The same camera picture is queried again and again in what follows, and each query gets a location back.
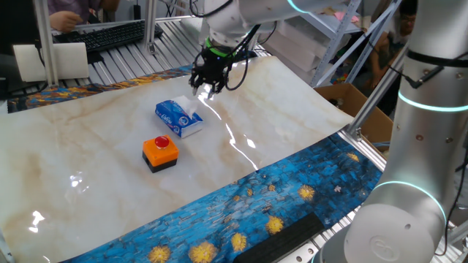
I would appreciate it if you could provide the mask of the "bystander hand at keyboard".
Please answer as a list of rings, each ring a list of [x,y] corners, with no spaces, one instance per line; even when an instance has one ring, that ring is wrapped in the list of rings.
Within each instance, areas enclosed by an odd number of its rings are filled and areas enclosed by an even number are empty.
[[[55,12],[49,16],[50,25],[53,29],[61,32],[71,32],[83,19],[79,14],[70,11]]]

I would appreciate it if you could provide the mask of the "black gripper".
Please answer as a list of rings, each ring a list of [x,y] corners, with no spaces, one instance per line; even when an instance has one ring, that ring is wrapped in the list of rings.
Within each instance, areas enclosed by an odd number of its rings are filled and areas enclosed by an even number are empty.
[[[229,53],[220,55],[215,49],[202,49],[193,63],[193,71],[189,79],[192,95],[197,95],[203,80],[211,86],[208,92],[209,99],[220,93],[225,87],[225,71],[232,59],[233,55]]]

